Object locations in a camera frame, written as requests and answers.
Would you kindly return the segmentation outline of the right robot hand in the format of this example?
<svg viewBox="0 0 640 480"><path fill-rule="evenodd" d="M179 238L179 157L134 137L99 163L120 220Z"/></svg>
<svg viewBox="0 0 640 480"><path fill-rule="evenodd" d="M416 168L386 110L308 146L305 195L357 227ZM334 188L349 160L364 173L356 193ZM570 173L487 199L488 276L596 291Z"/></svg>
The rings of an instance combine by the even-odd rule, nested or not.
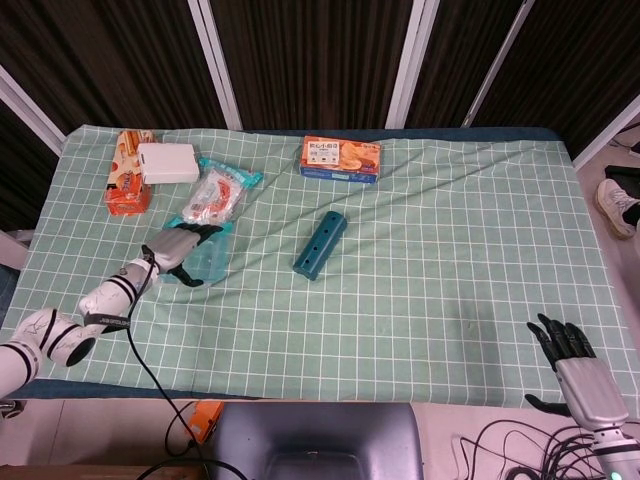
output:
<svg viewBox="0 0 640 480"><path fill-rule="evenodd" d="M539 313L526 324L537 339L560 386L564 401L545 402L525 396L535 409L571 417L583 429L596 432L619 428L629 410L610 367L599 359L586 335L573 323L562 323Z"/></svg>

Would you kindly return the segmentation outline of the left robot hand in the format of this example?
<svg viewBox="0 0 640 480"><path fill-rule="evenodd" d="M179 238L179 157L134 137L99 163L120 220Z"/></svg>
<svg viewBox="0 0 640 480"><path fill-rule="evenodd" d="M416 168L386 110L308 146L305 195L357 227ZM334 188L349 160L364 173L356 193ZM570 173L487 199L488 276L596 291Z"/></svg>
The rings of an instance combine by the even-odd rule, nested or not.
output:
<svg viewBox="0 0 640 480"><path fill-rule="evenodd" d="M142 245L143 255L153 260L160 274L170 274L188 287L199 287L203 280L193 279L184 269L186 258L211 236L222 232L218 225L179 223L163 229Z"/></svg>

